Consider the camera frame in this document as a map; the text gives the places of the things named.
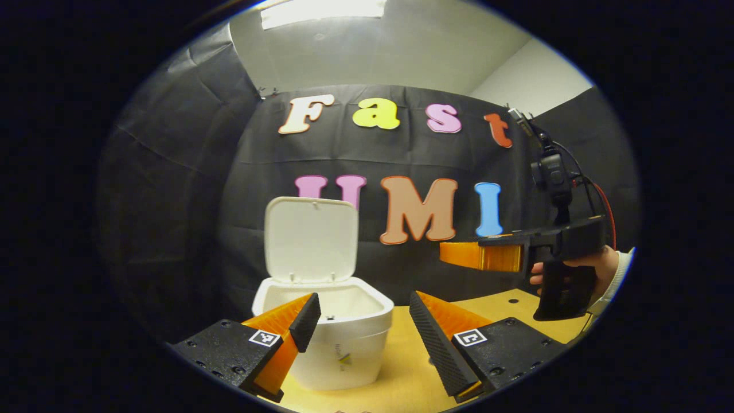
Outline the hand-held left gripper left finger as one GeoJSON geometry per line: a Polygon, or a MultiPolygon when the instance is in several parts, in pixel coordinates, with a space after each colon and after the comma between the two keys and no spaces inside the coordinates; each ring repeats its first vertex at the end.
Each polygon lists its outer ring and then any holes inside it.
{"type": "Polygon", "coordinates": [[[247,321],[217,321],[169,347],[218,381],[278,403],[283,382],[309,347],[320,316],[319,296],[309,293],[247,321]]]}

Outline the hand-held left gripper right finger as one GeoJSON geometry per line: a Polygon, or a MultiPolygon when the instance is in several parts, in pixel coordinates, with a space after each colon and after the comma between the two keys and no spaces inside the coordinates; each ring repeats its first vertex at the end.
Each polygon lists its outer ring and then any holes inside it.
{"type": "Polygon", "coordinates": [[[534,373],[568,346],[515,317],[491,322],[414,291],[409,313],[448,396],[485,396],[534,373]]]}

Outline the white desktop garbage bin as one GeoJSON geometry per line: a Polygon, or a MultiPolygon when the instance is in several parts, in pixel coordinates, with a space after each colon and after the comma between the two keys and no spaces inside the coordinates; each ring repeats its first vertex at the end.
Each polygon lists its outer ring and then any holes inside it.
{"type": "Polygon", "coordinates": [[[279,197],[264,216],[268,277],[251,309],[259,315],[317,293],[321,316],[289,371],[302,387],[333,391],[377,379],[394,303],[356,278],[359,217],[349,202],[279,197]]]}

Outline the wooden desktop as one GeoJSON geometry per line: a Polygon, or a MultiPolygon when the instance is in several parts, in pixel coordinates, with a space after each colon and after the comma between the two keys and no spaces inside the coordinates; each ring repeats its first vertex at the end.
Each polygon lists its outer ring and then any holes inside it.
{"type": "MultiPolygon", "coordinates": [[[[589,315],[566,321],[539,322],[534,312],[539,298],[519,289],[458,301],[457,306],[491,321],[516,317],[560,343],[574,339],[589,325],[589,315]]],[[[297,413],[440,413],[454,408],[415,329],[409,309],[396,306],[387,335],[382,366],[375,382],[337,391],[312,391],[292,375],[283,383],[277,411],[297,413]]]]}

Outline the black backdrop cloth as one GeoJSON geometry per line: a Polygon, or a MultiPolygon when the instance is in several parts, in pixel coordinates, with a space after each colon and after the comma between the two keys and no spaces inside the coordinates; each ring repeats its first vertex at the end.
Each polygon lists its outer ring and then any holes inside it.
{"type": "Polygon", "coordinates": [[[475,237],[500,186],[504,232],[555,212],[534,185],[538,143],[500,104],[406,85],[329,81],[259,96],[223,25],[160,63],[115,121],[99,171],[100,246],[122,301],[157,337],[183,340],[252,315],[268,279],[264,212],[295,181],[323,176],[323,198],[357,196],[359,279],[397,306],[420,290],[458,301],[523,288],[518,274],[438,259],[413,206],[406,241],[385,245],[389,201],[454,180],[456,240],[475,237]]]}

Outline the ceiling light panel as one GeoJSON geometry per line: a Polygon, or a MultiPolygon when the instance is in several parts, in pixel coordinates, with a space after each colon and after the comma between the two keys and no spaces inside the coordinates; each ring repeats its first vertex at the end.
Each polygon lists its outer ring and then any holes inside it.
{"type": "Polygon", "coordinates": [[[387,0],[283,0],[259,5],[264,30],[325,18],[382,18],[387,0]]]}

